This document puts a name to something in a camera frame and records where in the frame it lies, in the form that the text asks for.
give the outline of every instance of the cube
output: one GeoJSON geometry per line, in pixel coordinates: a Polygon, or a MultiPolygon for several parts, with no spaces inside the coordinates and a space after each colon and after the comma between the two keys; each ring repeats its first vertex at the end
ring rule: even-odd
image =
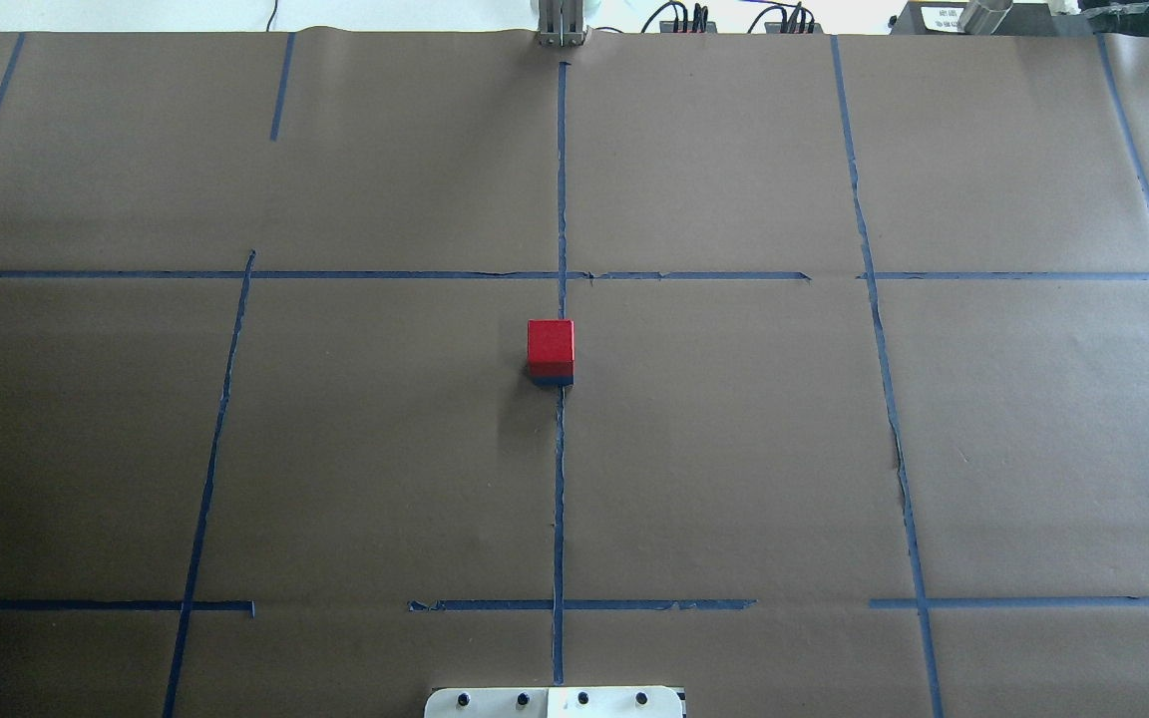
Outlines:
{"type": "Polygon", "coordinates": [[[531,319],[525,332],[525,371],[539,386],[574,383],[574,322],[531,319]]]}

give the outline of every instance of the sticker label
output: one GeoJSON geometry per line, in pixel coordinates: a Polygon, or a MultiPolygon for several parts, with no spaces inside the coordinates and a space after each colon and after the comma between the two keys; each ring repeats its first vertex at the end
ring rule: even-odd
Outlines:
{"type": "Polygon", "coordinates": [[[961,32],[962,8],[920,8],[925,29],[935,32],[961,32]]]}

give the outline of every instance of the white bracket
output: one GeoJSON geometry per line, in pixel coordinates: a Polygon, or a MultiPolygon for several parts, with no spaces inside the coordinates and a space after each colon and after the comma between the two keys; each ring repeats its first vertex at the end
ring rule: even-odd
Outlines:
{"type": "Polygon", "coordinates": [[[584,0],[539,0],[539,45],[584,45],[584,0]]]}
{"type": "Polygon", "coordinates": [[[441,689],[424,718],[685,718],[684,696],[666,686],[441,689]]]}

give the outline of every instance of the metal cylinder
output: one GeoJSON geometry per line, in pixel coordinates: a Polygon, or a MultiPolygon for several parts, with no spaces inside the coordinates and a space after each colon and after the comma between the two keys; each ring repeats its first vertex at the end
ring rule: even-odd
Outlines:
{"type": "Polygon", "coordinates": [[[970,0],[961,13],[961,32],[990,34],[1009,14],[1013,0],[970,0]]]}

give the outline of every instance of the red cube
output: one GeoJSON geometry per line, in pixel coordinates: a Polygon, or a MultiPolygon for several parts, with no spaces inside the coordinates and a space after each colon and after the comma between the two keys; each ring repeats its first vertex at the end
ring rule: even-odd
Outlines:
{"type": "Polygon", "coordinates": [[[539,386],[574,383],[574,322],[531,319],[525,332],[525,370],[539,386]]]}

